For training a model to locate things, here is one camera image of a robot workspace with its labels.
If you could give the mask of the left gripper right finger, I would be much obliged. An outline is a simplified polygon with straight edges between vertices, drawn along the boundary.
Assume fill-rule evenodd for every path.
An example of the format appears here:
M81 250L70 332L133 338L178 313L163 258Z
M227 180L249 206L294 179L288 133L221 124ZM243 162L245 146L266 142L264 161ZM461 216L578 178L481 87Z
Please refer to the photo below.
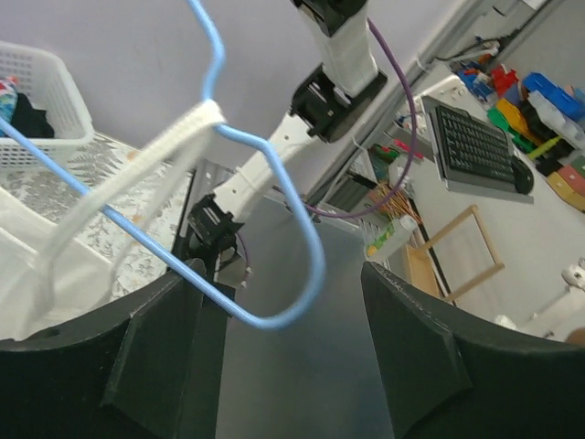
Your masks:
M361 285L398 438L581 438L584 350L473 316L367 262Z

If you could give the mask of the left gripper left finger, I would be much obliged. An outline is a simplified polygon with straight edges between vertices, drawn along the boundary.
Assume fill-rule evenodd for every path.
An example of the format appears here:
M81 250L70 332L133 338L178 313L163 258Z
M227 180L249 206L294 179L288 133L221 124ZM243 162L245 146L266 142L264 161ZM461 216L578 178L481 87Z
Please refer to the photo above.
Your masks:
M175 273L1 343L4 438L211 438L227 314Z

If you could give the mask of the white tank top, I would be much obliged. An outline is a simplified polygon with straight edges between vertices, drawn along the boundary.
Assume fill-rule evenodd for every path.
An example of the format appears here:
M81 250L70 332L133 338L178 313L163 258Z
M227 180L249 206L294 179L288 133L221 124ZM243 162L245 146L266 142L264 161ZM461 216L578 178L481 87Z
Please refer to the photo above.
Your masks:
M78 235L100 209L149 177L167 158L174 163L135 227L144 230L208 149L224 122L205 100L161 132L129 164L83 196L59 223L1 193L1 337L23 340L104 305L121 259L107 262Z

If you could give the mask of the light blue wire hanger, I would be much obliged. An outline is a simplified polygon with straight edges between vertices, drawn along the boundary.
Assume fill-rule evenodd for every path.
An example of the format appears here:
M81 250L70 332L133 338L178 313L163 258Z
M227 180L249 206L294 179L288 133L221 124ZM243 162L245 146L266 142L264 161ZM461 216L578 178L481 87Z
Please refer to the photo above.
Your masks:
M296 188L276 148L266 139L227 125L219 106L213 99L216 82L224 68L226 59L223 41L205 8L198 1L192 1L189 5L197 21L203 27L211 46L211 61L206 77L202 82L201 102L181 119L177 120L175 124L161 132L158 137L142 150L127 170L105 181L100 187L93 190L88 189L68 171L45 155L12 125L7 122L1 123L1 129L5 134L23 146L47 169L51 170L82 195L79 204L61 221L56 231L51 235L46 247L38 253L37 263L43 264L50 262L53 258L61 254L68 242L78 234L79 230L83 229L98 212L102 212L119 228L140 242L154 256L164 261L176 273L181 275L186 281L195 286L230 315L260 330L281 329L298 319L309 308L323 288L326 271L324 249L314 225L310 220L309 214L299 198ZM287 199L288 207L291 209L307 244L310 266L309 276L304 290L296 302L278 315L260 317L241 308L107 204L119 192L140 182L165 158L169 157L180 147L210 132L216 132L218 135L232 142L250 146L263 155L266 163L265 167L253 172L251 176L244 178L245 183L252 193L246 195L244 190L240 189L237 192L237 199L247 207L254 207L259 198L265 193L264 188L260 186L261 176L276 177Z

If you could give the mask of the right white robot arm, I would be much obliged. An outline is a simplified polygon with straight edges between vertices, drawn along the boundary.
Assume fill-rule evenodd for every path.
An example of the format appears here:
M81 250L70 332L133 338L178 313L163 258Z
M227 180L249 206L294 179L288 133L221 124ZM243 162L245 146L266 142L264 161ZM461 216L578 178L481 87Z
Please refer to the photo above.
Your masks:
M227 248L264 194L279 186L307 238L308 212L285 165L321 152L342 138L387 83L368 42L367 2L296 1L321 62L294 92L288 112L264 139L220 123L213 130L255 154L225 183L184 206L174 252L205 257Z

